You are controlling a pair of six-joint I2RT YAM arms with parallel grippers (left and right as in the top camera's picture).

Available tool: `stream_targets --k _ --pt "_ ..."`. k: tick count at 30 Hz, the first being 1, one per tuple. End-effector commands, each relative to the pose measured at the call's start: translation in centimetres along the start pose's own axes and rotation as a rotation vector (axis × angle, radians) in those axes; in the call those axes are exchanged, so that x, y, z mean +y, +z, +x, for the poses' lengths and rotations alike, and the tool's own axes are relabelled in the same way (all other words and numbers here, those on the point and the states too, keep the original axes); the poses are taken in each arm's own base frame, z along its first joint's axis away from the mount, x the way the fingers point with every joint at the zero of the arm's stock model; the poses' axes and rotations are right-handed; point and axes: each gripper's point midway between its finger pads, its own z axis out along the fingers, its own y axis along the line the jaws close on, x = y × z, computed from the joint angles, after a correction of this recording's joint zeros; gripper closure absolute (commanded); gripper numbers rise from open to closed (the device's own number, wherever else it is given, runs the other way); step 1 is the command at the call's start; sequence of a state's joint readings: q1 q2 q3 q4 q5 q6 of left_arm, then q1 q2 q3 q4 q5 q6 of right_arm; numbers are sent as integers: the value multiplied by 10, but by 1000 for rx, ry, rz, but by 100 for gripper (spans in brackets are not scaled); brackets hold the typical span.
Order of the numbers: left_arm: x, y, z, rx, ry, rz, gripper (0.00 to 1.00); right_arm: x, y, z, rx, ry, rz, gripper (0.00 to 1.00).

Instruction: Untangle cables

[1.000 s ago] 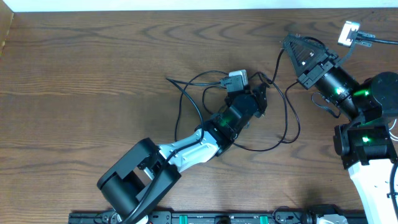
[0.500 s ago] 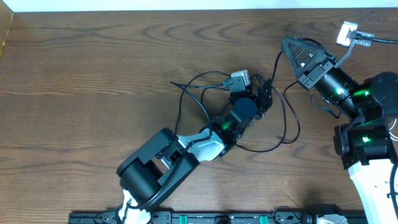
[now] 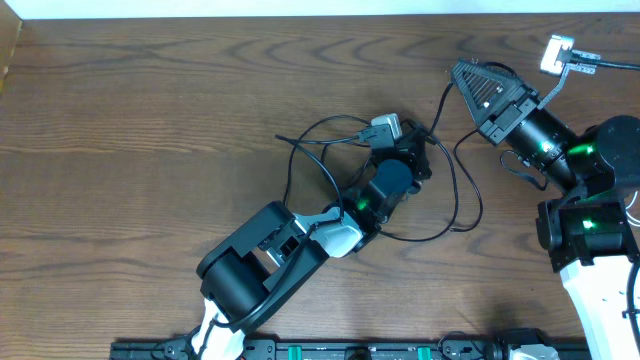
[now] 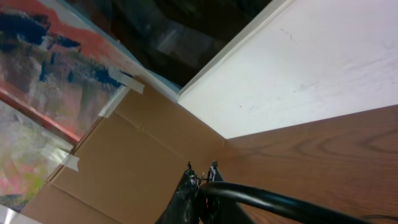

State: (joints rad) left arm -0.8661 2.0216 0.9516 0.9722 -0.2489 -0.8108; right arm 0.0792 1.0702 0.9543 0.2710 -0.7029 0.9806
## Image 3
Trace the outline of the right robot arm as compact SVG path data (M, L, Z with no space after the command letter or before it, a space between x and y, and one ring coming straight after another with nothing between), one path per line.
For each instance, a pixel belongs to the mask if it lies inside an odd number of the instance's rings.
M451 79L480 135L506 143L555 186L538 241L579 314L594 359L639 356L639 247L625 199L639 188L639 120L617 115L581 135L505 66L458 61Z

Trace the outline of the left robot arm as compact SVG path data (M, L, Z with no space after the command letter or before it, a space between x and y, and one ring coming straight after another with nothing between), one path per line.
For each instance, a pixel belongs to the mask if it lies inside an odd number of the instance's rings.
M317 215L292 213L281 201L263 207L198 264L205 315L188 340L192 359L236 359L246 335L277 312L330 258L373 240L397 205L431 175L427 134L376 129L367 142L374 176L341 190Z

